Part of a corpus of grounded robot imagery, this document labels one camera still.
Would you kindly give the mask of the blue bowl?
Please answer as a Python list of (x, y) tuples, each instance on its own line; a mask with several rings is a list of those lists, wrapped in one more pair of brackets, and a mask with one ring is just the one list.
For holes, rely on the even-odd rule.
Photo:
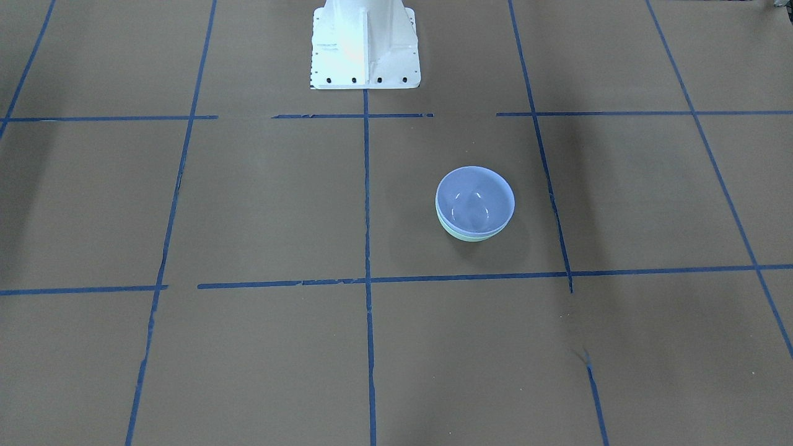
[(495, 229), (515, 212), (512, 187), (494, 170), (464, 166), (447, 173), (434, 194), (436, 214), (471, 232)]

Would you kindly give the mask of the green bowl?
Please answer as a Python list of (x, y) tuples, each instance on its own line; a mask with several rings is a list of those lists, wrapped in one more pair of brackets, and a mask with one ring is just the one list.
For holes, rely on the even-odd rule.
[(510, 222), (510, 220), (507, 220), (502, 225), (496, 226), (496, 228), (492, 230), (487, 230), (484, 232), (471, 232), (452, 225), (450, 221), (448, 221), (447, 218), (445, 218), (442, 214), (437, 214), (437, 218), (441, 227), (447, 234), (457, 240), (465, 242), (480, 242), (495, 237), (496, 234), (502, 232)]

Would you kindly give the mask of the white pedestal column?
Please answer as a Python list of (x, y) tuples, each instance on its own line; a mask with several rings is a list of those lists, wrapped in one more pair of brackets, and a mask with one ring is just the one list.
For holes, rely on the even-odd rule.
[(326, 1), (312, 15), (310, 88), (415, 89), (416, 14), (402, 1)]

